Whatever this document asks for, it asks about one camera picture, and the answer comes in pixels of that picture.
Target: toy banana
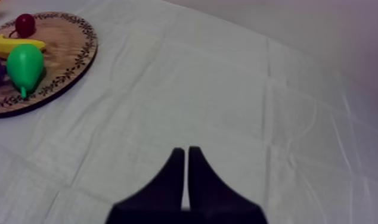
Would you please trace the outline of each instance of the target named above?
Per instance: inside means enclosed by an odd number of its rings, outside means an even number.
[[[21,45],[21,44],[32,44],[35,47],[43,50],[46,44],[42,41],[37,41],[33,39],[11,39],[4,38],[4,35],[0,35],[0,58],[7,59],[11,51]]]

